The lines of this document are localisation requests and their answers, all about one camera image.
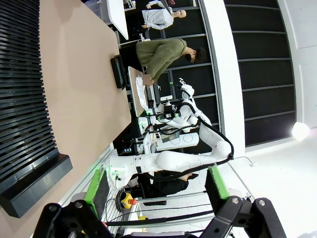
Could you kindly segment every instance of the ceiling light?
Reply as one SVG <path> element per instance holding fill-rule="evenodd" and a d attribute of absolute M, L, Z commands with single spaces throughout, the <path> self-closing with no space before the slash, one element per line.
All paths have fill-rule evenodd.
<path fill-rule="evenodd" d="M 293 127 L 292 134 L 296 140 L 302 141 L 309 135 L 309 127 L 301 122 L 296 122 Z"/>

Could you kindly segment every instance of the bolt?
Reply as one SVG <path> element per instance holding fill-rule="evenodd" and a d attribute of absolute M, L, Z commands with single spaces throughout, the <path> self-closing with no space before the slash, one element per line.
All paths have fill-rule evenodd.
<path fill-rule="evenodd" d="M 260 201 L 259 201 L 259 204 L 260 204 L 260 206 L 264 206 L 264 205 L 265 205 L 265 202 L 264 202 L 263 200 L 260 200 Z"/>
<path fill-rule="evenodd" d="M 237 204 L 237 203 L 239 202 L 239 199 L 238 199 L 238 198 L 233 198 L 231 201 L 232 201 L 234 204 Z"/>
<path fill-rule="evenodd" d="M 57 207 L 54 206 L 54 205 L 51 205 L 51 206 L 49 207 L 49 210 L 50 210 L 51 212 L 56 211 L 56 209 L 57 209 Z"/>
<path fill-rule="evenodd" d="M 83 207 L 83 204 L 81 204 L 80 202 L 76 202 L 76 203 L 75 203 L 75 207 L 76 207 L 76 208 L 82 208 L 82 207 Z"/>

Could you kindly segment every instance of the white sleeve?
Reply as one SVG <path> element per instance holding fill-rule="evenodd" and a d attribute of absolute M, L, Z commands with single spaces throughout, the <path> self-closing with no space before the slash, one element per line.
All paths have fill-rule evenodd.
<path fill-rule="evenodd" d="M 160 6 L 161 8 L 165 8 L 163 3 L 161 1 L 159 1 L 159 0 L 150 1 L 149 4 L 151 6 L 156 4 L 156 5 Z"/>
<path fill-rule="evenodd" d="M 162 29 L 168 27 L 165 24 L 156 25 L 156 24 L 152 24 L 152 23 L 147 23 L 147 25 L 149 28 L 153 28 L 153 29 L 157 29 L 157 30 L 162 30 Z"/>

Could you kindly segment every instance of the face mask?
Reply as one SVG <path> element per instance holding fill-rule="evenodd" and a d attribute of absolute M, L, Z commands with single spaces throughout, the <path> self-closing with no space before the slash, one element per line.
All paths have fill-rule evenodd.
<path fill-rule="evenodd" d="M 185 59 L 190 62 L 192 60 L 192 55 L 191 54 L 186 54 L 185 55 Z"/>

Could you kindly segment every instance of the green sweater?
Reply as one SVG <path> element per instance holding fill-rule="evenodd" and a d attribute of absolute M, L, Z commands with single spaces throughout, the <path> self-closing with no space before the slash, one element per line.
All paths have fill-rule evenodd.
<path fill-rule="evenodd" d="M 147 74 L 157 81 L 167 67 L 183 55 L 186 47 L 186 41 L 172 38 L 138 42 L 136 52 L 141 65 L 148 67 Z"/>

